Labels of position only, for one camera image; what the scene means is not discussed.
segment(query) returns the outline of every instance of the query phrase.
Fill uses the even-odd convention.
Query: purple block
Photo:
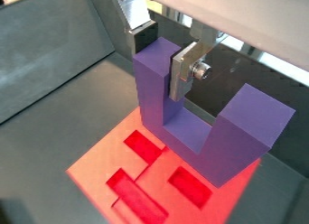
[[[245,85],[212,127],[169,98],[170,56],[180,47],[160,38],[133,59],[142,123],[217,186],[269,151],[293,109]]]

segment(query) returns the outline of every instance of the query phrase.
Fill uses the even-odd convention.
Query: gray wall
[[[0,9],[0,123],[114,51],[90,0]]]
[[[94,7],[102,18],[110,39],[116,45],[117,52],[132,60],[130,46],[125,34],[125,25],[121,21],[118,11],[112,0],[93,0]]]

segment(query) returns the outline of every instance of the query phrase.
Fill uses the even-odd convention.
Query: gray floor
[[[3,223],[106,223],[66,170],[137,106],[132,63],[114,53],[0,126]],[[289,223],[303,181],[268,154],[229,223]]]

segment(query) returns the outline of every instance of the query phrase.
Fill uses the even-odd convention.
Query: dark gray panel
[[[114,51],[90,0],[0,10],[0,123]]]
[[[13,223],[106,223],[66,170],[137,106],[132,63],[113,54],[0,126],[0,210]]]

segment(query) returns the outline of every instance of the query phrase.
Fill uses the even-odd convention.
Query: rectangular slot
[[[192,203],[201,209],[213,193],[200,180],[185,168],[180,167],[169,178],[169,182],[192,201]]]
[[[149,164],[157,160],[162,153],[161,149],[138,130],[132,133],[130,137],[125,140],[125,144]]]
[[[112,208],[126,224],[144,224],[140,217],[132,211],[130,207],[128,206],[124,200],[118,199]]]
[[[122,169],[113,175],[108,185],[145,224],[161,224],[165,222],[168,212],[145,193]]]

